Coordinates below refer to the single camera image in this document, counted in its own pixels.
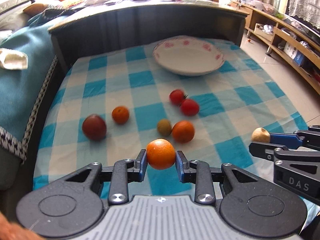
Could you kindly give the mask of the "operator hand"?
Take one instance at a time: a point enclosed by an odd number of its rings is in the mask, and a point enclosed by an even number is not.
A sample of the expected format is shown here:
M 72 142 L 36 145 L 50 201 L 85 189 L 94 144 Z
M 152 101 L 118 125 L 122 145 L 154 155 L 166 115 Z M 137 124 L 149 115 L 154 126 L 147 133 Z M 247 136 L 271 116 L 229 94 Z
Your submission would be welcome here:
M 0 228 L 1 240 L 43 240 L 36 233 L 9 222 L 2 213 L 0 214 Z

